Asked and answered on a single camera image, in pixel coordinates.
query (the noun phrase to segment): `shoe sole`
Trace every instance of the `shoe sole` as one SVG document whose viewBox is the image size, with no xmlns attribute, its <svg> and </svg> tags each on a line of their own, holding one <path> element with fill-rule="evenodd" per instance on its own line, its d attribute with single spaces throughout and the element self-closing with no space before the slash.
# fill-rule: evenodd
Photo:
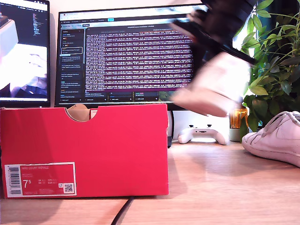
<svg viewBox="0 0 300 225">
<path fill-rule="evenodd" d="M 296 155 L 296 153 L 291 154 L 289 152 L 277 152 L 277 151 L 265 151 L 258 150 L 253 148 L 251 144 L 248 144 L 245 140 L 245 137 L 242 138 L 242 145 L 245 150 L 249 151 L 251 154 L 255 156 L 259 156 L 262 158 L 272 159 L 276 161 L 286 162 L 297 167 L 300 167 L 300 155 Z"/>
<path fill-rule="evenodd" d="M 226 117 L 236 105 L 230 98 L 209 89 L 199 89 L 192 93 L 182 88 L 171 97 L 171 100 L 174 104 L 195 113 L 217 117 Z"/>
</svg>

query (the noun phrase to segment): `qr code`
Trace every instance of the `qr code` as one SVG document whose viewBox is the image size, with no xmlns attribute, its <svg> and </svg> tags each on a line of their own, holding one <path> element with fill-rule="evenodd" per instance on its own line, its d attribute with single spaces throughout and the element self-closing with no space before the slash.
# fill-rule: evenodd
<svg viewBox="0 0 300 225">
<path fill-rule="evenodd" d="M 74 193 L 74 183 L 65 183 L 64 194 L 73 194 L 73 193 Z"/>
</svg>

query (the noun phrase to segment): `red shoe box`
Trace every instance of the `red shoe box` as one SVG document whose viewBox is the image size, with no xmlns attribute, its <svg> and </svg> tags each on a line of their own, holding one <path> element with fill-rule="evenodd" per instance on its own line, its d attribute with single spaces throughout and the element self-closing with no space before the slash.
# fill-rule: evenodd
<svg viewBox="0 0 300 225">
<path fill-rule="evenodd" d="M 1 110 L 5 197 L 167 195 L 167 124 L 164 104 Z"/>
</svg>

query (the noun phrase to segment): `wooden desk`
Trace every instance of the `wooden desk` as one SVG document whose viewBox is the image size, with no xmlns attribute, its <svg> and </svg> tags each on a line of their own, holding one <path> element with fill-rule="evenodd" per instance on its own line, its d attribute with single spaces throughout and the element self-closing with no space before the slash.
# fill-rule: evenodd
<svg viewBox="0 0 300 225">
<path fill-rule="evenodd" d="M 122 225 L 298 225 L 300 169 L 240 144 L 173 144 L 170 194 L 139 197 Z M 126 198 L 1 200 L 1 224 L 109 225 Z"/>
</svg>

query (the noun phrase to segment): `barcode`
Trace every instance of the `barcode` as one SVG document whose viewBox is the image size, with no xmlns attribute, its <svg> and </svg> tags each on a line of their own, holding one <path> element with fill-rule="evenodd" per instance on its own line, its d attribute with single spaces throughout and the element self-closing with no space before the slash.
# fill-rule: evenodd
<svg viewBox="0 0 300 225">
<path fill-rule="evenodd" d="M 19 167 L 9 167 L 8 168 L 9 187 L 10 187 L 9 192 L 11 195 L 22 194 L 20 176 L 21 175 L 20 175 Z"/>
<path fill-rule="evenodd" d="M 64 184 L 64 194 L 74 193 L 74 183 Z"/>
</svg>

